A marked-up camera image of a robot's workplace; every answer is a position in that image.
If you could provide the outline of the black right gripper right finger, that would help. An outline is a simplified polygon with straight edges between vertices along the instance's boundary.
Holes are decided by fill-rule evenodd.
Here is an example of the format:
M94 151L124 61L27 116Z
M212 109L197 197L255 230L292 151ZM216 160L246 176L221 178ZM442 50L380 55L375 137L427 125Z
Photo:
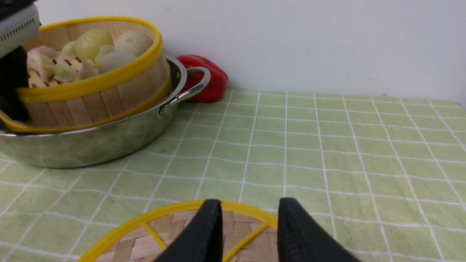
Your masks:
M277 249L280 262L359 262L295 198L281 198Z

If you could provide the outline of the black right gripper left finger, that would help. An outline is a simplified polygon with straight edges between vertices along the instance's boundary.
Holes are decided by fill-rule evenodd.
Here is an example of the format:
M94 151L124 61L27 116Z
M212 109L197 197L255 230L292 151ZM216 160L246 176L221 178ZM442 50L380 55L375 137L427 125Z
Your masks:
M221 202L207 199L181 234L156 262L221 262L223 259Z

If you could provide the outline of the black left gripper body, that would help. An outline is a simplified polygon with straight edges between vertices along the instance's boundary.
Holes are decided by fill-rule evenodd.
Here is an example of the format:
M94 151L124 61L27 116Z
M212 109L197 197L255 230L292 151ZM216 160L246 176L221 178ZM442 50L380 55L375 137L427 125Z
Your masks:
M0 106L12 120L29 119L17 92L28 87L27 52L22 45L38 34L40 25L34 0L0 2Z

